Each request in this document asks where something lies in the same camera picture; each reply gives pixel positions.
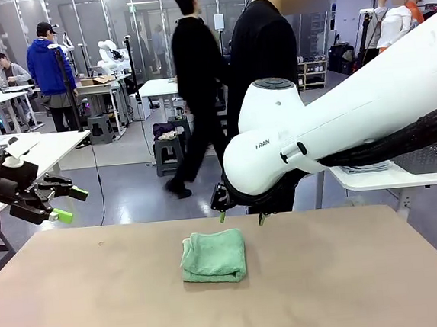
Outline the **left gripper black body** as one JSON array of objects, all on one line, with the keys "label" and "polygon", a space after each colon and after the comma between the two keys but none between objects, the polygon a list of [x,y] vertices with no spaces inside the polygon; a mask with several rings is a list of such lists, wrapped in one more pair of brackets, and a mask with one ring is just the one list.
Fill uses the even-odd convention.
[{"label": "left gripper black body", "polygon": [[34,182],[39,166],[13,156],[0,155],[0,203],[32,203],[39,200]]}]

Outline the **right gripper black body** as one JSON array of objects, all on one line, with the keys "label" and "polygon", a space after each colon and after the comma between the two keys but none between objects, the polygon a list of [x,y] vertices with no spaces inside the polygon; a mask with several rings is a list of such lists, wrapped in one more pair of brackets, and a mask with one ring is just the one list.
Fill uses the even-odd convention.
[{"label": "right gripper black body", "polygon": [[229,197],[236,205],[264,208],[270,207],[280,197],[280,191],[277,188],[272,188],[270,191],[255,196],[243,194],[239,191],[231,191]]}]

